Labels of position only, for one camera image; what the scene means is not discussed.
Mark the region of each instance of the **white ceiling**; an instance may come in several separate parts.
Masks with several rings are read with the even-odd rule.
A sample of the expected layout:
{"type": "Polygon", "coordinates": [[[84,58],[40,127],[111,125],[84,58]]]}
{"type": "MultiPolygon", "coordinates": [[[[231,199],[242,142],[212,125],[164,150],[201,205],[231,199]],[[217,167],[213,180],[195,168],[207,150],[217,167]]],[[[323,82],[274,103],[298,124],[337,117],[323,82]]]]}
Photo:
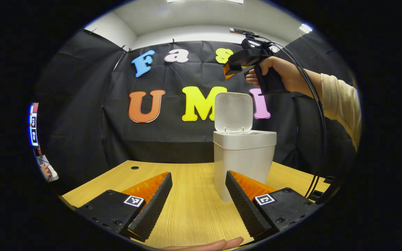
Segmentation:
{"type": "Polygon", "coordinates": [[[114,10],[136,35],[187,25],[224,25],[266,33],[286,41],[304,34],[301,21],[265,0],[135,0],[114,10]]]}

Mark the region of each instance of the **cable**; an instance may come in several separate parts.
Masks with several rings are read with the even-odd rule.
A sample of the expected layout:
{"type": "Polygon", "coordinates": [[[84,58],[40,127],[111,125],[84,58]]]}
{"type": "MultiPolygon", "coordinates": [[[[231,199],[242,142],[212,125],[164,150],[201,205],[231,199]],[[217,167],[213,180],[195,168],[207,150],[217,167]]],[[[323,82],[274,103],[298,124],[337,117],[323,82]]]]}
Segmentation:
{"type": "MultiPolygon", "coordinates": [[[[270,42],[269,44],[274,44],[281,51],[283,51],[289,57],[289,59],[291,59],[292,62],[296,65],[296,67],[299,70],[300,74],[303,76],[303,78],[305,79],[306,83],[308,84],[308,87],[309,87],[309,89],[311,91],[311,94],[313,95],[314,100],[316,101],[316,105],[317,105],[318,110],[319,110],[319,117],[320,117],[320,122],[321,122],[321,131],[322,131],[322,152],[321,152],[320,157],[321,157],[321,162],[324,161],[324,159],[325,159],[324,155],[325,155],[325,151],[327,149],[327,129],[326,129],[326,126],[325,126],[325,116],[323,114],[322,103],[321,103],[320,99],[318,98],[319,95],[317,93],[316,88],[311,83],[310,76],[305,72],[303,67],[301,67],[300,63],[297,61],[297,59],[291,53],[291,51],[286,49],[283,45],[281,45],[279,43],[276,43],[276,42],[273,42],[273,41],[269,40],[268,38],[264,38],[264,37],[259,36],[259,35],[256,35],[255,37],[266,39],[266,40],[268,40],[270,42]]],[[[313,189],[311,190],[311,192],[314,192],[314,190],[316,189],[316,185],[317,185],[317,183],[319,181],[319,177],[320,177],[320,168],[319,168],[319,165],[317,165],[316,168],[315,168],[315,171],[314,171],[313,179],[311,180],[310,187],[308,188],[308,191],[305,194],[305,198],[308,197],[308,193],[310,192],[311,187],[313,186],[313,184],[314,184],[314,186],[313,186],[313,189]]]]}

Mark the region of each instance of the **black handle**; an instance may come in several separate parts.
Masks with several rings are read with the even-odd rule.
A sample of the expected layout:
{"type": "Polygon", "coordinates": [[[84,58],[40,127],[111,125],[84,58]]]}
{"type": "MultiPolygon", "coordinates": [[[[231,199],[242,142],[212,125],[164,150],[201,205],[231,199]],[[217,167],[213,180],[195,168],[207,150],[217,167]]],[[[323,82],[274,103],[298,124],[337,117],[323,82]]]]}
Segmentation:
{"type": "Polygon", "coordinates": [[[259,64],[255,65],[254,70],[257,75],[258,83],[260,84],[260,96],[272,93],[289,93],[284,88],[281,76],[276,70],[274,70],[274,68],[270,67],[265,76],[263,76],[259,64]]]}

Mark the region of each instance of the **table surface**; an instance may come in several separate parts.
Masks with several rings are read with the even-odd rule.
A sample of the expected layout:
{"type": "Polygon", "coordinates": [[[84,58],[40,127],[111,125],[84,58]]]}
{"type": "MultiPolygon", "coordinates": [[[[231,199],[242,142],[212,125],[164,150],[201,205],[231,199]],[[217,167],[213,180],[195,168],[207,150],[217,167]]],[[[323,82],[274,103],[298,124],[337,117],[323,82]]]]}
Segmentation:
{"type": "MultiPolygon", "coordinates": [[[[145,244],[154,248],[212,243],[243,237],[253,241],[233,202],[223,202],[214,188],[214,164],[168,164],[125,161],[97,178],[64,194],[71,205],[80,207],[108,189],[122,192],[155,175],[171,172],[173,187],[161,215],[145,244]]],[[[266,184],[276,190],[290,187],[304,195],[313,175],[273,162],[266,184]]],[[[329,184],[319,178],[316,189],[329,184]]]]}

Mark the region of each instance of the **beige sleeve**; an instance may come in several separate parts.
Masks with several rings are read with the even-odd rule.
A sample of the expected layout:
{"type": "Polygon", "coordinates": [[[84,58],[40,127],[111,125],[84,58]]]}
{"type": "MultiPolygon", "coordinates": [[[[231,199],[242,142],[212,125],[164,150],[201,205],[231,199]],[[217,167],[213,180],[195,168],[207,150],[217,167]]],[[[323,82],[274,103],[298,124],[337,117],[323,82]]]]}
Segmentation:
{"type": "Polygon", "coordinates": [[[321,73],[323,112],[345,128],[358,149],[361,134],[361,106],[357,90],[335,76],[321,73]]]}

